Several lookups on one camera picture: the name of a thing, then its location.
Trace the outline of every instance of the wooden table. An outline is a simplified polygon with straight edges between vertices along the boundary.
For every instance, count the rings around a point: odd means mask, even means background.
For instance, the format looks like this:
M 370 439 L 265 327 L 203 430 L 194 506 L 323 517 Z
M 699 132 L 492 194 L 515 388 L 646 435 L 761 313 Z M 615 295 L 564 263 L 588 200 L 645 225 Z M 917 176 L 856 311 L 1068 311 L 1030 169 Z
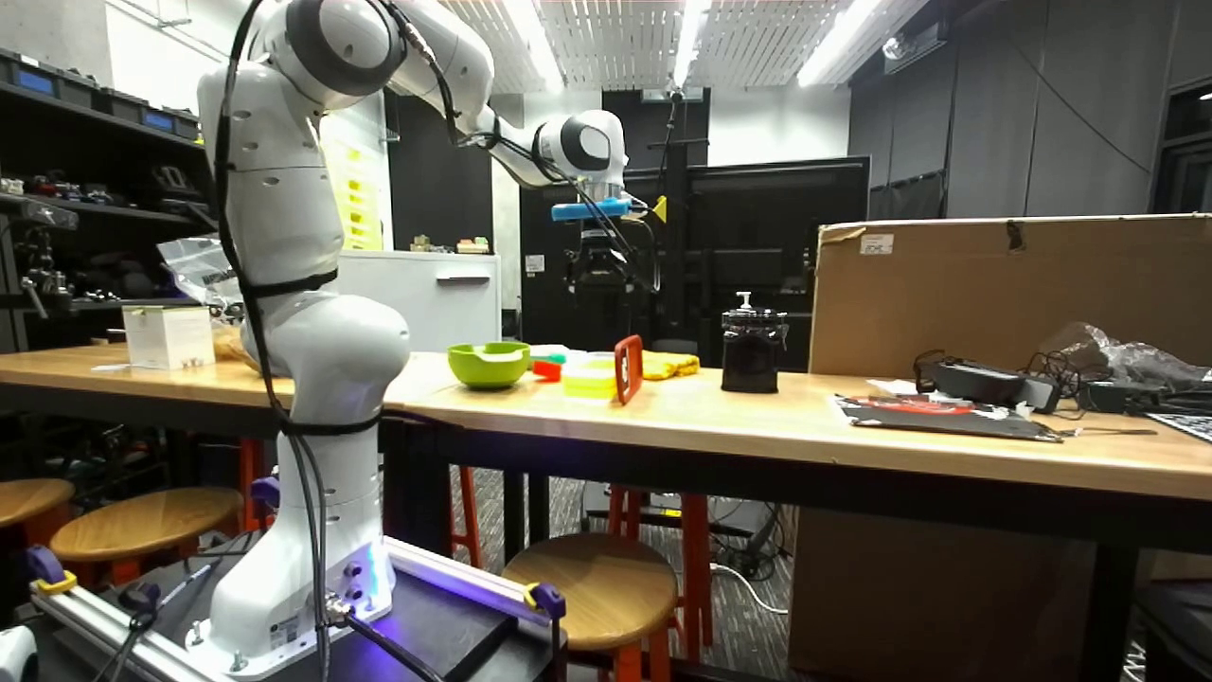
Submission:
M 120 347 L 0 354 L 0 401 L 104 420 L 274 430 L 261 381 L 244 363 L 213 369 L 120 368 Z M 780 393 L 720 393 L 720 373 L 646 381 L 629 410 L 519 381 L 461 388 L 443 354 L 415 353 L 386 388 L 386 531 L 443 544 L 447 463 L 689 487 L 905 517 L 1090 539 L 1095 584 L 1084 678 L 1121 661 L 1135 549 L 1212 553 L 1212 448 L 1135 415 L 1086 415 L 1066 444 L 967 439 L 851 426 L 832 393 L 859 377 L 784 373 Z M 544 496 L 533 487 L 533 534 Z

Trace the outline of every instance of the ceiling light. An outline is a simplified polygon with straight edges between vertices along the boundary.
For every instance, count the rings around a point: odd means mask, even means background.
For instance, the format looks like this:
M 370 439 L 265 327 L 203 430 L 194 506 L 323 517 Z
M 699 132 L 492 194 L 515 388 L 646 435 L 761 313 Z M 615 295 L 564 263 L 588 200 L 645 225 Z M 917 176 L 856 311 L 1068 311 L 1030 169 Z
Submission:
M 515 30 L 525 46 L 525 56 L 529 56 L 533 70 L 540 75 L 544 92 L 564 92 L 564 70 L 557 63 L 554 46 L 544 42 L 533 0 L 509 0 L 502 11 L 515 23 Z
M 707 23 L 707 7 L 713 0 L 684 0 L 683 3 L 683 30 L 679 30 L 679 56 L 674 56 L 674 87 L 684 82 L 689 75 L 689 63 L 698 56 L 698 32 L 704 30 Z
M 865 23 L 874 16 L 881 0 L 851 0 L 836 18 L 827 42 L 804 60 L 795 82 L 822 82 L 827 69 L 859 36 Z

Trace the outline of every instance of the yellow object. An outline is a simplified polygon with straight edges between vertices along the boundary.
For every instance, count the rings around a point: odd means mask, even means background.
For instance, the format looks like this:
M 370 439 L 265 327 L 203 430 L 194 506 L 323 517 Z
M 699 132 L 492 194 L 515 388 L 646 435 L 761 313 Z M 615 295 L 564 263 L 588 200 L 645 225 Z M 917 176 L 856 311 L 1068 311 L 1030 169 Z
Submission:
M 57 579 L 57 584 L 34 579 L 32 588 L 39 594 L 68 594 L 68 590 L 76 590 L 76 573 L 66 573 L 66 579 Z
M 660 217 L 662 223 L 672 223 L 672 200 L 654 198 L 651 217 Z
M 645 377 L 662 381 L 674 373 L 698 373 L 699 358 L 689 353 L 645 353 Z
M 615 354 L 610 353 L 585 353 L 564 363 L 561 373 L 564 393 L 578 396 L 615 396 Z

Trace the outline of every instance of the monitor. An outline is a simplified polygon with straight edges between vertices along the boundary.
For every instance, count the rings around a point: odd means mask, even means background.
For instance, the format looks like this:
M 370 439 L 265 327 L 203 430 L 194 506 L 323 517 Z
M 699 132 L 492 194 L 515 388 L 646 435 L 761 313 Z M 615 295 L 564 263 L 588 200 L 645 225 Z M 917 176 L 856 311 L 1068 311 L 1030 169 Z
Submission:
M 759 306 L 792 313 L 787 368 L 808 368 L 818 225 L 865 217 L 869 160 L 692 169 L 684 251 L 713 252 L 707 285 L 698 291 L 704 363 L 720 363 L 720 311 L 735 306 L 735 291 L 755 291 Z

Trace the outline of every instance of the stool seat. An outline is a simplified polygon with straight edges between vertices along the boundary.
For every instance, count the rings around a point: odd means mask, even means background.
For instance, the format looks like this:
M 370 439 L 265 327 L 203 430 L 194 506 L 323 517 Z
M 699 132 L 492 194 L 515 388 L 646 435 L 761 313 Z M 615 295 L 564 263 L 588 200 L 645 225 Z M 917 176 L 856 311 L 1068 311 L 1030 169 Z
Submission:
M 159 487 L 66 522 L 48 539 L 48 549 L 59 561 L 126 561 L 159 553 L 220 525 L 236 506 L 236 487 Z
M 66 477 L 14 477 L 0 482 L 0 525 L 18 525 L 34 515 L 66 506 L 76 483 Z
M 674 569 L 654 549 L 610 534 L 539 540 L 511 555 L 502 577 L 564 594 L 573 650 L 615 650 L 662 633 L 679 603 Z

